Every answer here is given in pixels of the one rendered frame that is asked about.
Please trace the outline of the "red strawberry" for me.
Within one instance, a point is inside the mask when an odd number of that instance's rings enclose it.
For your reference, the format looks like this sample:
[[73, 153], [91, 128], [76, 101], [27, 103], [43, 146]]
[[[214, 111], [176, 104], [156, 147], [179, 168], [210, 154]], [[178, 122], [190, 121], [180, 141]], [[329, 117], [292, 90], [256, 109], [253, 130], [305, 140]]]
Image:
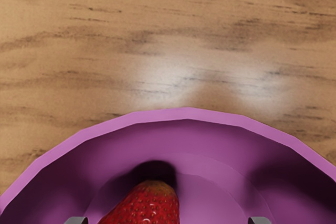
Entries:
[[180, 201], [167, 183], [146, 180], [133, 187], [97, 224], [181, 224]]

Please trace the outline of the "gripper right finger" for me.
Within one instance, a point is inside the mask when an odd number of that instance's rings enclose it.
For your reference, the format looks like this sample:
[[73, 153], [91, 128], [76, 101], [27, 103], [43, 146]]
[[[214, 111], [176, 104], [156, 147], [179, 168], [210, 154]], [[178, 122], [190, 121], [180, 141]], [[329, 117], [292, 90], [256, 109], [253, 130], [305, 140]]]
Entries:
[[270, 224], [270, 220], [262, 216], [253, 216], [248, 218], [248, 224]]

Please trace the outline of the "purple bowl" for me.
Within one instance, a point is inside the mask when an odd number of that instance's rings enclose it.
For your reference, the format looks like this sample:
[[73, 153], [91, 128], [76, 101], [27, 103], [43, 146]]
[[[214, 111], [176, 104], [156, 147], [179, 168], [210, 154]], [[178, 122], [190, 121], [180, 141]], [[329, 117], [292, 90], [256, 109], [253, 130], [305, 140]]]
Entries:
[[98, 221], [135, 185], [161, 178], [181, 224], [336, 224], [336, 166], [248, 117], [178, 108], [133, 112], [81, 130], [0, 196], [0, 224]]

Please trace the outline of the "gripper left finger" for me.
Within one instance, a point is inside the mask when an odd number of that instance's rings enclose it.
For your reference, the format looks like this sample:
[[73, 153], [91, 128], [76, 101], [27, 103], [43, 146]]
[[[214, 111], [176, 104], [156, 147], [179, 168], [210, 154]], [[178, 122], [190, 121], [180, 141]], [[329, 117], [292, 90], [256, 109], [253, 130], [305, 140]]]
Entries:
[[73, 216], [68, 218], [64, 224], [88, 224], [87, 217]]

